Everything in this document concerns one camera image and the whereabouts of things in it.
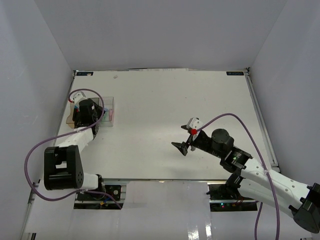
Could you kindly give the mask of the green transparent highlighter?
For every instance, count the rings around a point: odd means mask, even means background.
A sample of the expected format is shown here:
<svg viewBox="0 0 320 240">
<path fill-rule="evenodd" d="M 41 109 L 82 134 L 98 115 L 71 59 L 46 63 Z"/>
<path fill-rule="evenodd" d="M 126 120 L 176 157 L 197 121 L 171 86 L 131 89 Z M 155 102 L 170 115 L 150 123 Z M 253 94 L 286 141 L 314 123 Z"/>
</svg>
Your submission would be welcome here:
<svg viewBox="0 0 320 240">
<path fill-rule="evenodd" d="M 108 122 L 109 121 L 109 112 L 105 112 L 102 118 L 102 122 Z"/>
</svg>

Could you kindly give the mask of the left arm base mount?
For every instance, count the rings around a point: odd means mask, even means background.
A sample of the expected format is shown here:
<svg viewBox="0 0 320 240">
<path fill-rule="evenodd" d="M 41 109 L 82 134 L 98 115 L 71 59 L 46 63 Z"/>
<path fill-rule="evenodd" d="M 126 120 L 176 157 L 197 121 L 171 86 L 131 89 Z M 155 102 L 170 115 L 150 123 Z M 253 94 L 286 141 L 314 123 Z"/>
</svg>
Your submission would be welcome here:
<svg viewBox="0 0 320 240">
<path fill-rule="evenodd" d="M 104 194 L 98 194 L 99 189 L 95 190 L 95 193 L 93 190 L 77 193 L 73 208 L 75 210 L 120 210 L 124 205 L 126 189 L 124 185 L 107 184 L 101 189 Z"/>
</svg>

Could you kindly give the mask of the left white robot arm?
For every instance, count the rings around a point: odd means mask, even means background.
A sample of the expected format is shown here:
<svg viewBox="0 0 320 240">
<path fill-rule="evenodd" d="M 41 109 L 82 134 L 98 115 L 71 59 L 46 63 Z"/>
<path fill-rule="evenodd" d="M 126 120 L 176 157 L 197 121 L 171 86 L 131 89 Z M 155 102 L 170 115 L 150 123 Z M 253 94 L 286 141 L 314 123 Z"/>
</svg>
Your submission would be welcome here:
<svg viewBox="0 0 320 240">
<path fill-rule="evenodd" d="M 102 177 L 85 173 L 81 161 L 81 152 L 96 137 L 97 121 L 103 114 L 103 108 L 90 98 L 77 103 L 72 117 L 73 134 L 44 151 L 44 186 L 47 190 L 88 190 L 96 200 L 105 196 L 106 187 L 100 184 Z"/>
</svg>

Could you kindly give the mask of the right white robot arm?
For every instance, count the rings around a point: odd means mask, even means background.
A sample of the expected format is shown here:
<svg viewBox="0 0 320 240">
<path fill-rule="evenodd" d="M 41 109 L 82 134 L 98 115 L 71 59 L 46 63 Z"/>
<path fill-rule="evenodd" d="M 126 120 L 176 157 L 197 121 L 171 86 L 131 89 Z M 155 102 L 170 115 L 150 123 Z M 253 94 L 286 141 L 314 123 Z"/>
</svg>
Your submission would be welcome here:
<svg viewBox="0 0 320 240">
<path fill-rule="evenodd" d="M 287 214 L 302 229 L 320 232 L 320 185 L 295 181 L 274 170 L 264 168 L 261 161 L 236 147 L 234 139 L 222 128 L 211 136 L 203 130 L 182 126 L 190 135 L 186 141 L 173 142 L 184 156 L 188 149 L 201 150 L 220 159 L 220 165 L 231 176 L 226 185 L 226 195 L 236 200 L 240 196 L 273 206 Z"/>
</svg>

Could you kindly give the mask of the pink transparent highlighter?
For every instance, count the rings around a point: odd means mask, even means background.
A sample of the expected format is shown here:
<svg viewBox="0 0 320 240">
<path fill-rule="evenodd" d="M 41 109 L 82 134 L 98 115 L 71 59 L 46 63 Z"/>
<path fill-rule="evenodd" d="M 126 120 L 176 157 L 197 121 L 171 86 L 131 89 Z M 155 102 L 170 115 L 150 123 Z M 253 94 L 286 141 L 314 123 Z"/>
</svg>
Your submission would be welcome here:
<svg viewBox="0 0 320 240">
<path fill-rule="evenodd" d="M 109 121 L 113 122 L 114 121 L 114 110 L 109 109 Z"/>
</svg>

